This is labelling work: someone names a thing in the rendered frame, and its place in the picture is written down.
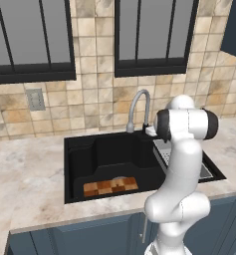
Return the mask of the grey sink drain tray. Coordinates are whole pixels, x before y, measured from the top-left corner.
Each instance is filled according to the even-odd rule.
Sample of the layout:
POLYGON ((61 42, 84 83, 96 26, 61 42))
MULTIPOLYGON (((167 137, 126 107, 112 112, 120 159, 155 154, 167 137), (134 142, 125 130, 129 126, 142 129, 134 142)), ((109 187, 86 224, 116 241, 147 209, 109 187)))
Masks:
MULTIPOLYGON (((171 143, 164 142, 162 139, 155 139, 153 141, 153 153, 160 164, 163 172, 167 172, 169 158, 171 153, 171 143)), ((212 177, 209 169, 205 164, 201 165, 200 180, 206 180, 212 177)))

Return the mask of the grey curved faucet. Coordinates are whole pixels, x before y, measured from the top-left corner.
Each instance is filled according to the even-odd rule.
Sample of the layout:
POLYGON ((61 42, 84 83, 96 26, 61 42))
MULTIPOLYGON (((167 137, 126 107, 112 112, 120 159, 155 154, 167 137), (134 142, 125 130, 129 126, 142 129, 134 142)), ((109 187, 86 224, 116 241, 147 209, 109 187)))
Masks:
POLYGON ((149 106, 150 106, 150 95, 148 90, 140 90, 136 93, 134 96, 128 113, 128 122, 126 125, 125 130, 128 133, 134 132, 134 124, 133 124, 133 113, 136 106, 136 103, 141 95, 145 95, 145 113, 144 113, 144 122, 142 125, 142 132, 145 132, 145 130, 148 128, 148 117, 149 117, 149 106))

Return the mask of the black kitchen sink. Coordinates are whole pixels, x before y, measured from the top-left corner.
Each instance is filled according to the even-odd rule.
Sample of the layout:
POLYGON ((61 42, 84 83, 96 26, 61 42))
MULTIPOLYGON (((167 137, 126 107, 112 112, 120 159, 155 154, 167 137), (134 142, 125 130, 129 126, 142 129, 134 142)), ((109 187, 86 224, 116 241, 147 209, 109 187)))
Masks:
POLYGON ((113 132, 64 139, 65 202, 74 203, 139 193, 161 187, 165 180, 153 153, 153 141, 142 131, 113 132), (84 184, 134 177, 138 190, 84 197, 84 184))

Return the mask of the checkered wooden cutting board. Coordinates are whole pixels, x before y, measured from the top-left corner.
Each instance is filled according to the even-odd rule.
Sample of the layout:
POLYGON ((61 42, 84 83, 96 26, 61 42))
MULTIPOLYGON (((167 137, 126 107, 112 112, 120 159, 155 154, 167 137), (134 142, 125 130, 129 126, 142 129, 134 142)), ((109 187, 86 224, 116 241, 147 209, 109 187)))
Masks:
POLYGON ((84 184, 84 197, 97 195, 116 194, 122 191, 138 190, 134 177, 116 177, 111 180, 103 180, 84 184))

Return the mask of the black framed window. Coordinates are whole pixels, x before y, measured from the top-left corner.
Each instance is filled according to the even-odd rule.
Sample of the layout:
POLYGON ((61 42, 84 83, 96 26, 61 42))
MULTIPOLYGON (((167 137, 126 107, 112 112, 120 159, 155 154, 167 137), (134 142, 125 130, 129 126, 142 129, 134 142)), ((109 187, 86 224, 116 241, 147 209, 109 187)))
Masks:
POLYGON ((0 84, 76 77, 69 0, 0 0, 0 84))
POLYGON ((115 0, 115 76, 184 74, 199 0, 115 0))

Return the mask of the blue cupboard door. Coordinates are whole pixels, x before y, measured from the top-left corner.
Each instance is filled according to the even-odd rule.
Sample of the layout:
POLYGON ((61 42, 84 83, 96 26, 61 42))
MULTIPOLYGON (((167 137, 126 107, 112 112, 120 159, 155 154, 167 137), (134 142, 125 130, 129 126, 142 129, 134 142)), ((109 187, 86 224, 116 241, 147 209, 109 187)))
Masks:
POLYGON ((154 238, 157 234, 158 224, 147 221, 145 242, 141 243, 141 234, 142 234, 142 230, 143 230, 144 217, 145 217, 145 214, 143 212, 141 212, 139 214, 139 222, 138 222, 138 236, 137 236, 137 244, 136 244, 136 255, 144 255, 145 249, 154 240, 154 238))
POLYGON ((12 234, 7 255, 129 255, 135 214, 12 234))
POLYGON ((211 201, 210 214, 186 233, 193 255, 236 255, 236 196, 211 201))

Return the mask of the grey wall outlet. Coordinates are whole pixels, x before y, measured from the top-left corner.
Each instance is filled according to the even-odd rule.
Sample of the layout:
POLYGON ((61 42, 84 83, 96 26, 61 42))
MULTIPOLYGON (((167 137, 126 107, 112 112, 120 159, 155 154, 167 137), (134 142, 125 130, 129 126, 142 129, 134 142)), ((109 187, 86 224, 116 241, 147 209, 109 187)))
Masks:
POLYGON ((29 108, 32 112, 34 111, 44 111, 45 103, 43 92, 41 89, 29 89, 26 91, 29 108))

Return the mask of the dark blue wall cupboard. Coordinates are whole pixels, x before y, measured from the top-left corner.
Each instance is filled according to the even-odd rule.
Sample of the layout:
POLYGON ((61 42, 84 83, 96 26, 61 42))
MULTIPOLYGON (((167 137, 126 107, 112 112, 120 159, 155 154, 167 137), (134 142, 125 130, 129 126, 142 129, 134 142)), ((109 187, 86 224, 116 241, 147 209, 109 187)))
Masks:
POLYGON ((220 50, 236 57, 236 0, 232 2, 220 50))

